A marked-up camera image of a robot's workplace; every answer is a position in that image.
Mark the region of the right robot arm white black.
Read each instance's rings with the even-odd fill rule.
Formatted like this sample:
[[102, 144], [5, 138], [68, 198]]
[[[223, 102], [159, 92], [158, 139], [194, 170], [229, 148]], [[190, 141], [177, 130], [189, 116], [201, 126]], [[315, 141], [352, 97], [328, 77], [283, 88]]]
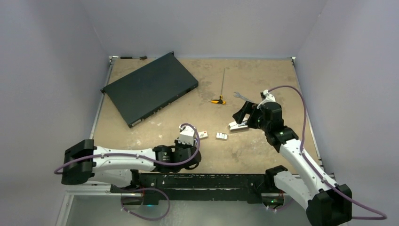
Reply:
[[352, 204], [342, 197], [352, 197], [350, 188], [337, 184], [303, 149], [298, 135], [284, 124], [280, 104], [266, 102], [258, 106], [246, 101], [232, 117], [241, 124], [245, 115], [249, 115], [246, 125], [262, 130], [267, 142], [300, 176], [295, 178], [285, 169], [269, 169], [264, 179], [267, 190], [286, 192], [302, 206], [313, 226], [338, 226], [352, 220]]

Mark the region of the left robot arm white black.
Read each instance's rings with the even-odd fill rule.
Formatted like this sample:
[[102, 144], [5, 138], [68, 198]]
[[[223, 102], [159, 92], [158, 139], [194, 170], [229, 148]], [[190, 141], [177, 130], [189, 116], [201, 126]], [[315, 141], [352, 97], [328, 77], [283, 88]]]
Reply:
[[123, 187], [128, 192], [140, 188], [140, 179], [133, 171], [178, 173], [192, 170], [202, 160], [199, 145], [175, 142], [142, 150], [119, 150], [95, 146], [84, 139], [64, 152], [64, 163], [55, 170], [63, 185], [80, 185], [88, 181], [104, 182]]

